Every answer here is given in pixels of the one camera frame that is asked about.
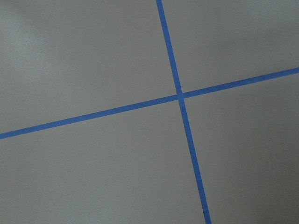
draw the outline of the gray panel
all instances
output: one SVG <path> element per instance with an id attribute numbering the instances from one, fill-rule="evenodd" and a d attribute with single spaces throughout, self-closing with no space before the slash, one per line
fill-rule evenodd
<path id="1" fill-rule="evenodd" d="M 0 140 L 0 223 L 204 223 L 177 102 Z"/>
<path id="2" fill-rule="evenodd" d="M 0 132 L 175 93 L 154 1 L 2 1 L 0 20 Z"/>
<path id="3" fill-rule="evenodd" d="M 299 1 L 164 0 L 183 91 L 299 67 Z"/>
<path id="4" fill-rule="evenodd" d="M 299 75 L 186 100 L 214 224 L 299 220 Z"/>

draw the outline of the floor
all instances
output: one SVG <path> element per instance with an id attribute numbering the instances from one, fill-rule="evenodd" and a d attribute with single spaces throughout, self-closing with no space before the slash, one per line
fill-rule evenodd
<path id="1" fill-rule="evenodd" d="M 0 2 L 0 223 L 298 223 L 298 8 Z"/>

